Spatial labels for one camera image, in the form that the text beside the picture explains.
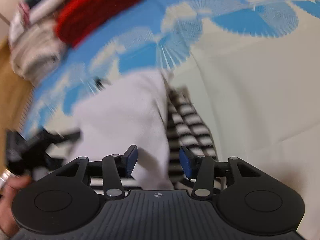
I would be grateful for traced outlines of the person's left hand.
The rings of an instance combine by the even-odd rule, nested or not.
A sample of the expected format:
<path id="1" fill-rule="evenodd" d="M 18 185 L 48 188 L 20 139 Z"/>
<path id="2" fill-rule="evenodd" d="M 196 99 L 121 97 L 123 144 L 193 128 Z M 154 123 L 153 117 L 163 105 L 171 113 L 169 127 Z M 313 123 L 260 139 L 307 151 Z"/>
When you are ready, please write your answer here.
<path id="1" fill-rule="evenodd" d="M 10 239 L 19 231 L 12 214 L 12 202 L 18 192 L 31 182 L 32 178 L 29 175 L 13 177 L 7 180 L 1 197 L 1 239 Z"/>

